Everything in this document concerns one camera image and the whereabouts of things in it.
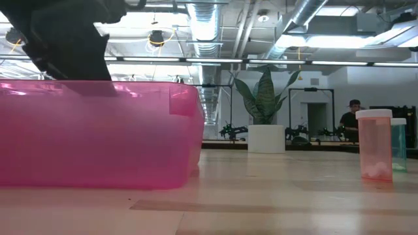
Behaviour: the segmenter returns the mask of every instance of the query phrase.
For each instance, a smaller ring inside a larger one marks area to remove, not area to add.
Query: black cap
[[[360,103],[359,100],[351,100],[349,106],[351,107],[351,106],[356,105],[356,104],[360,105],[361,103]]]

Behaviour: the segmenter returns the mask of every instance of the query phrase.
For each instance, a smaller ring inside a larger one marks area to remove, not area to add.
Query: translucent blue container
[[[406,172],[405,118],[392,118],[392,169]]]

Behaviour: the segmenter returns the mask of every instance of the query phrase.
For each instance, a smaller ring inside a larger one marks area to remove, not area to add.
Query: black shirt
[[[341,117],[340,123],[344,124],[344,127],[359,128],[359,122],[355,119],[355,114],[348,112]]]
[[[354,127],[359,128],[359,122],[355,118],[355,114],[348,112],[341,117],[340,123],[344,124],[344,127]],[[359,132],[358,131],[349,131],[346,130],[344,136],[352,142],[359,141]]]

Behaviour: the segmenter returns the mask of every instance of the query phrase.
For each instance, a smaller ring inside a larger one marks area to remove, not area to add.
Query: pink translucent container
[[[0,185],[171,189],[200,157],[195,87],[0,80]]]
[[[391,110],[356,112],[359,120],[361,177],[392,181]]]

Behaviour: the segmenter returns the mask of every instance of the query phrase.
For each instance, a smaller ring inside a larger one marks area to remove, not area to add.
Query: white planter
[[[250,153],[285,153],[285,127],[282,125],[250,125],[248,151]]]

